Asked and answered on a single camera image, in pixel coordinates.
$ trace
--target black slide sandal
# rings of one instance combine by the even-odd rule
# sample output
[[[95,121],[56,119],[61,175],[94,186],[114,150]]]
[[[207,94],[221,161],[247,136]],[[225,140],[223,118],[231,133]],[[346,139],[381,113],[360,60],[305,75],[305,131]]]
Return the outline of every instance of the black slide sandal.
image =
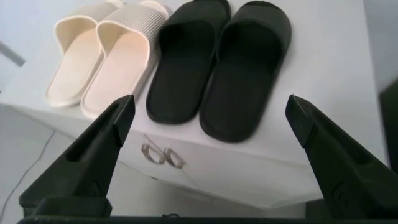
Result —
[[[163,25],[162,58],[146,101],[151,120],[180,124],[195,117],[214,66],[217,38],[230,19],[227,0],[194,0]]]
[[[289,18],[263,1],[243,5],[222,31],[217,65],[200,110],[201,128],[241,142],[257,128],[290,45]]]

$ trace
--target slide sandal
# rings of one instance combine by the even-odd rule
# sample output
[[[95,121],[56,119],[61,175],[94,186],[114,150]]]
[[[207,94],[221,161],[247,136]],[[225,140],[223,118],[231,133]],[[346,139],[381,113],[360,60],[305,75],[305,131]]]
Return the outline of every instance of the slide sandal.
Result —
[[[162,58],[146,101],[151,120],[180,124],[196,115],[214,66],[217,37],[230,18],[227,0],[194,0],[163,25]]]
[[[110,2],[78,9],[55,25],[55,35],[63,59],[47,88],[45,98],[51,106],[70,106],[81,96],[104,59],[96,36],[96,26],[118,7]]]
[[[241,142],[254,132],[290,45],[289,18],[263,1],[243,5],[221,34],[217,64],[200,109],[209,136]]]
[[[106,56],[80,102],[81,110],[97,118],[114,100],[135,99],[160,57],[157,36],[169,14],[155,1],[127,4],[97,26]]]

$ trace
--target white slipper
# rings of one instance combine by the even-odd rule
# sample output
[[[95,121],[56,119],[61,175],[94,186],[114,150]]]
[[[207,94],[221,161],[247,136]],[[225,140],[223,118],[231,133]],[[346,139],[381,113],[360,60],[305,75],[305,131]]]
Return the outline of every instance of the white slipper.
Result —
[[[138,94],[159,60],[157,35],[169,14],[155,1],[127,4],[97,26],[104,62],[84,92],[80,106],[97,118],[114,100]]]
[[[96,26],[117,10],[117,4],[102,2],[84,6],[55,25],[63,59],[45,97],[52,106],[79,103],[83,92],[104,59]]]

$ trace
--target cable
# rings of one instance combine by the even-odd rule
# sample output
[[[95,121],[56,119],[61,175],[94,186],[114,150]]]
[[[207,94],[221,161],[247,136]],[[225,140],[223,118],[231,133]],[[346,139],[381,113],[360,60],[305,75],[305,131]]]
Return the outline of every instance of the cable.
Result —
[[[47,142],[44,144],[44,147],[42,149],[42,152],[39,155],[39,158],[36,159],[36,161],[24,172],[24,174],[22,175],[22,177],[18,180],[17,185],[15,185],[15,187],[13,188],[13,190],[11,191],[11,193],[8,195],[6,201],[4,202],[4,205],[2,206],[1,209],[1,213],[0,213],[0,223],[2,222],[2,218],[4,216],[4,212],[6,211],[6,207],[8,204],[8,201],[10,200],[12,194],[15,192],[15,190],[18,188],[18,186],[21,184],[22,180],[25,178],[26,174],[33,168],[33,166],[36,165],[36,163],[38,163],[41,159],[42,156],[45,152],[45,149],[47,148],[47,145],[49,144],[50,140],[52,139],[52,136],[55,134],[55,131],[53,131],[53,133],[51,134],[51,136],[49,137],[49,139],[47,140]]]

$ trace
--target cabinet handle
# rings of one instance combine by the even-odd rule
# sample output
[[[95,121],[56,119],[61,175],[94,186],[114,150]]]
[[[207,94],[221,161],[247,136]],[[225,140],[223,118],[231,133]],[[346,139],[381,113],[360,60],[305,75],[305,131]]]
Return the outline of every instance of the cabinet handle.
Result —
[[[150,156],[150,153],[149,153],[150,150],[159,156],[159,161],[155,161],[152,158],[152,156]],[[165,162],[165,158],[162,155],[162,153],[159,152],[157,149],[152,148],[149,144],[146,144],[146,143],[142,144],[141,151],[142,151],[143,155],[145,156],[145,158],[147,158],[148,161],[153,162],[154,164],[162,165]]]
[[[173,161],[172,155],[174,158],[176,158],[178,161],[177,163]],[[184,165],[184,161],[182,161],[181,157],[173,151],[171,148],[165,148],[164,149],[164,157],[167,161],[168,164],[171,166],[177,168],[177,169],[182,169],[182,166]]]

